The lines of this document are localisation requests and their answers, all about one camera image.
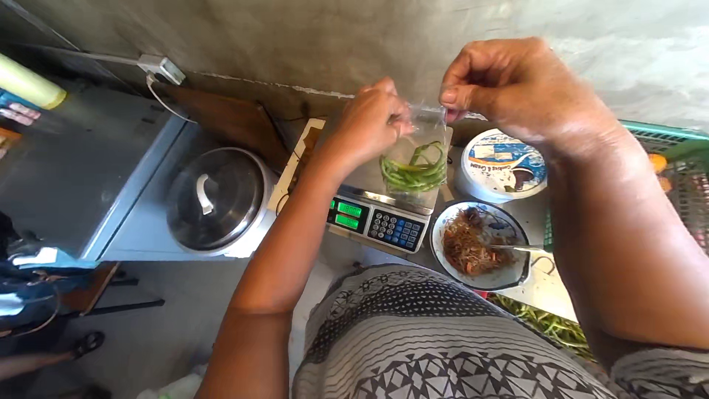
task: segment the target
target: printed label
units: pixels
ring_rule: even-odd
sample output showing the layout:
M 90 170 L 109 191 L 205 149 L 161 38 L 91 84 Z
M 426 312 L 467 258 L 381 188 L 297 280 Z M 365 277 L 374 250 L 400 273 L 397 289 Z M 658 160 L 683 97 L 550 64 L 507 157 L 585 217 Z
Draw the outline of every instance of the printed label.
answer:
M 504 133 L 482 138 L 468 154 L 468 173 L 493 192 L 524 192 L 547 177 L 544 158 L 536 148 Z

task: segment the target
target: green plastic crate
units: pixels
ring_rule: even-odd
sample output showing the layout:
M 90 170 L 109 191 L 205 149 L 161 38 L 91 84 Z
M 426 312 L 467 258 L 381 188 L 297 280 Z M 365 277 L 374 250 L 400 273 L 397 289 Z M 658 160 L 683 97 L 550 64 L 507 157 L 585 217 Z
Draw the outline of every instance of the green plastic crate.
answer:
M 704 133 L 668 126 L 620 121 L 642 144 L 648 153 L 662 153 L 685 140 L 709 140 Z M 700 246 L 709 253 L 709 179 L 701 159 L 672 162 L 662 173 L 672 183 L 667 196 L 677 209 L 682 222 Z M 544 248 L 554 249 L 552 220 L 547 214 Z

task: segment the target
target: long beans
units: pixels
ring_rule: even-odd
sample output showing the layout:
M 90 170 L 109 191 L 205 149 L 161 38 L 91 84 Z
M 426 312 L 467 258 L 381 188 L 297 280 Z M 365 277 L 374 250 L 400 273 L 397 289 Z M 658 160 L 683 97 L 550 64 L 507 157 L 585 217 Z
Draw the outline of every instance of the long beans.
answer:
M 488 300 L 499 307 L 504 308 L 512 315 L 519 317 L 528 325 L 542 332 L 547 337 L 559 342 L 576 355 L 591 361 L 596 361 L 588 347 L 586 335 L 581 330 L 581 326 L 571 320 L 564 319 L 518 302 L 504 295 L 490 294 Z
M 431 162 L 428 157 L 423 155 L 423 152 L 429 147 L 436 148 L 440 153 L 435 162 Z M 417 164 L 420 158 L 424 163 Z M 445 150 L 440 141 L 433 141 L 417 147 L 408 164 L 381 156 L 379 157 L 379 167 L 384 182 L 389 188 L 402 192 L 433 190 L 445 182 L 447 172 Z

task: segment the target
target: digital scale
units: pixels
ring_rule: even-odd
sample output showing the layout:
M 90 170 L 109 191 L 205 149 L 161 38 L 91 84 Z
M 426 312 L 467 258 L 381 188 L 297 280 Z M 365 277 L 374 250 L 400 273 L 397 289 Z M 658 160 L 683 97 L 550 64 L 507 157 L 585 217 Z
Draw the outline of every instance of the digital scale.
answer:
M 336 123 L 326 123 L 318 145 L 332 133 Z M 446 128 L 446 142 L 453 129 Z M 438 197 L 438 189 L 416 196 L 387 193 L 375 158 L 359 166 L 341 184 L 328 212 L 328 224 L 399 251 L 415 253 Z

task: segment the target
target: hand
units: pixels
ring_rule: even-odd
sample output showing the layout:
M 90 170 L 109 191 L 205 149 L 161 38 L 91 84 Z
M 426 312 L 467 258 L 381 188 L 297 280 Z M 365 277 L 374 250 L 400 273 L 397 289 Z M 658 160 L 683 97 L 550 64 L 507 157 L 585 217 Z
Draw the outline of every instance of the hand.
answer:
M 408 104 L 397 95 L 393 80 L 385 77 L 359 89 L 320 152 L 349 173 L 412 131 Z
M 449 109 L 449 122 L 478 112 L 510 136 L 571 153 L 624 131 L 539 38 L 466 44 L 443 77 L 440 103 Z

